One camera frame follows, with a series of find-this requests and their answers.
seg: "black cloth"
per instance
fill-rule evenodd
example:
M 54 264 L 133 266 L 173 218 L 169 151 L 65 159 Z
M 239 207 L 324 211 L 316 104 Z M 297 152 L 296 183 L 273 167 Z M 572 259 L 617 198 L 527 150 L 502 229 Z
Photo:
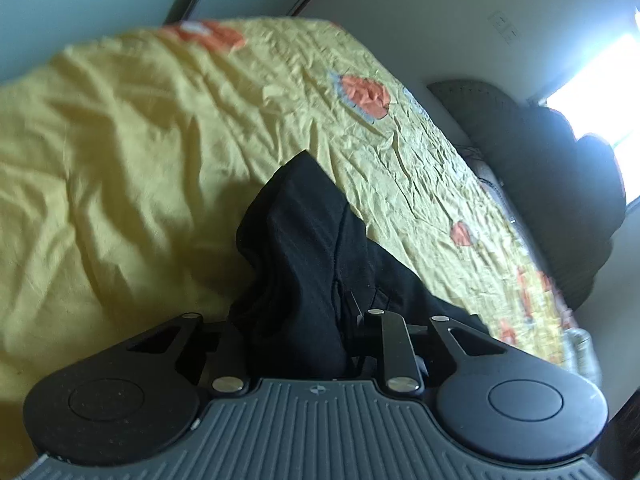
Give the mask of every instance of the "black cloth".
M 231 306 L 252 374 L 332 379 L 350 358 L 341 321 L 352 292 L 424 325 L 449 316 L 488 333 L 478 316 L 435 298 L 418 276 L 366 237 L 363 222 L 307 152 L 280 168 L 249 206 L 236 235 L 256 279 Z

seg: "metal bolt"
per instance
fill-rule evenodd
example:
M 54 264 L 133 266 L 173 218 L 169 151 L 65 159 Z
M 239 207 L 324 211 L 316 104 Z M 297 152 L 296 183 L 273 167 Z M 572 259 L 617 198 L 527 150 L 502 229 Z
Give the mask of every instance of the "metal bolt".
M 411 377 L 392 377 L 386 382 L 386 386 L 399 394 L 414 392 L 420 385 Z
M 237 377 L 224 376 L 214 380 L 211 387 L 221 394 L 234 394 L 244 388 L 244 383 Z

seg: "gray ribbed plate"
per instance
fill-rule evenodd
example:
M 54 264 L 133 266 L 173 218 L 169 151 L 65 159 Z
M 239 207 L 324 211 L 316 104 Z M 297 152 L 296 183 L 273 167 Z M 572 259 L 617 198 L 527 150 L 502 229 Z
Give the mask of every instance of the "gray ribbed plate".
M 44 455 L 18 478 L 600 480 L 608 477 L 585 457 L 549 468 L 511 468 L 480 460 L 443 434 L 425 406 L 389 399 L 376 390 L 372 381 L 264 380 L 254 393 L 245 397 L 213 401 L 197 428 L 148 460 L 108 468 L 86 467 Z

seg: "yellow bedsheet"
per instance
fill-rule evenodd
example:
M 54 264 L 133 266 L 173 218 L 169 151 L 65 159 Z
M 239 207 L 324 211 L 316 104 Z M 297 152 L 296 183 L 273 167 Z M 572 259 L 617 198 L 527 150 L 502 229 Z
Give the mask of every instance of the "yellow bedsheet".
M 138 30 L 69 47 L 0 89 L 0 476 L 34 458 L 41 377 L 184 311 L 225 316 L 234 236 L 309 150 L 370 238 L 494 336 L 558 362 L 541 277 L 402 84 L 327 22 Z

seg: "bright window light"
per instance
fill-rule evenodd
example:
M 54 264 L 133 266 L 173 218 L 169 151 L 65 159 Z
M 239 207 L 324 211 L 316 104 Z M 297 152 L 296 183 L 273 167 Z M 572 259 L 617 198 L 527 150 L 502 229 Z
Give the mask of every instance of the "bright window light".
M 576 139 L 596 134 L 611 144 L 627 204 L 640 196 L 640 44 L 633 35 L 609 46 L 546 104 L 567 118 Z

